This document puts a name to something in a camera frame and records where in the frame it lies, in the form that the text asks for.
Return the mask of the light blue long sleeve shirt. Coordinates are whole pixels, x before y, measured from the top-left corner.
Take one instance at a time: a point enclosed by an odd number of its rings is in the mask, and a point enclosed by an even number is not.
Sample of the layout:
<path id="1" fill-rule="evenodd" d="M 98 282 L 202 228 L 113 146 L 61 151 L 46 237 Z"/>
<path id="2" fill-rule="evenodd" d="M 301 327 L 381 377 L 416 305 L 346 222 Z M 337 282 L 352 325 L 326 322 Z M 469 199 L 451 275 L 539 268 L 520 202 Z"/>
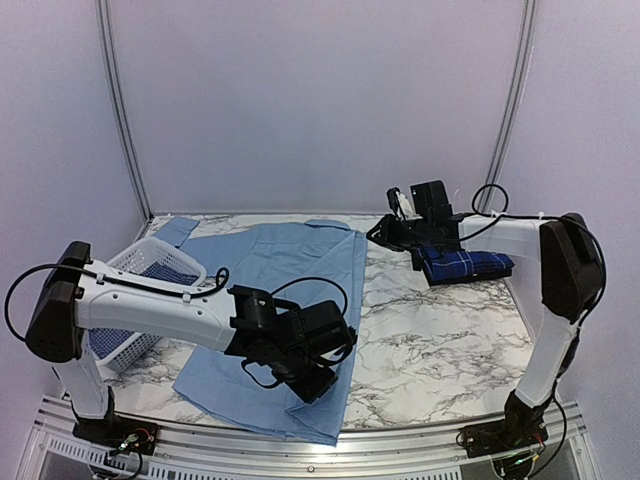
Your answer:
<path id="1" fill-rule="evenodd" d="M 363 233 L 333 220 L 260 224 L 241 233 L 193 238 L 197 221 L 175 217 L 156 237 L 202 265 L 208 275 L 221 267 L 230 282 L 273 291 L 306 307 L 333 300 L 347 310 L 346 322 L 360 324 L 367 240 Z M 266 368 L 242 371 L 237 358 L 204 347 L 194 349 L 173 388 L 210 416 L 250 431 L 296 437 L 334 446 L 341 430 L 356 356 L 336 366 L 336 383 L 311 404 L 287 386 L 262 388 Z"/>

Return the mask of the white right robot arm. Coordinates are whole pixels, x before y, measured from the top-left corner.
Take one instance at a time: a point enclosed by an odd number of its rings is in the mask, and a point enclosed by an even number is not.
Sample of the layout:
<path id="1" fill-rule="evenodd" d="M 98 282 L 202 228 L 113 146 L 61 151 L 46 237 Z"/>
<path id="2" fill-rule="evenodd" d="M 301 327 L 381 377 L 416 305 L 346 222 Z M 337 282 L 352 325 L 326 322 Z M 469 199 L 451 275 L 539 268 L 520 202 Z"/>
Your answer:
<path id="1" fill-rule="evenodd" d="M 495 252 L 539 261 L 543 320 L 525 372 L 506 400 L 503 419 L 468 425 L 460 434 L 470 458 L 546 439 L 544 413 L 557 400 L 557 385 L 573 361 L 582 324 L 601 300 L 606 284 L 604 255 L 582 216 L 461 213 L 421 226 L 387 214 L 366 237 L 394 251 L 429 243 L 457 253 Z"/>

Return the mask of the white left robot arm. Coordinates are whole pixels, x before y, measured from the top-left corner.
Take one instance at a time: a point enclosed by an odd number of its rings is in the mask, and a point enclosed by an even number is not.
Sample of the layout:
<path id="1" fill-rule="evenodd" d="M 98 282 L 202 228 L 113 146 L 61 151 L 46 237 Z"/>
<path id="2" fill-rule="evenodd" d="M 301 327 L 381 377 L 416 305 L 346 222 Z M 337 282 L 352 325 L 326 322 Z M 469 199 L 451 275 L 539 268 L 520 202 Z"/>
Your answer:
<path id="1" fill-rule="evenodd" d="M 75 437 L 113 454 L 150 454 L 158 427 L 116 415 L 115 397 L 98 372 L 88 332 L 111 328 L 187 341 L 266 366 L 273 386 L 312 403 L 335 383 L 334 361 L 351 353 L 354 332 L 333 300 L 309 307 L 246 286 L 228 285 L 222 267 L 208 290 L 118 271 L 73 242 L 49 275 L 24 335 L 27 348 L 53 364 L 72 400 Z"/>

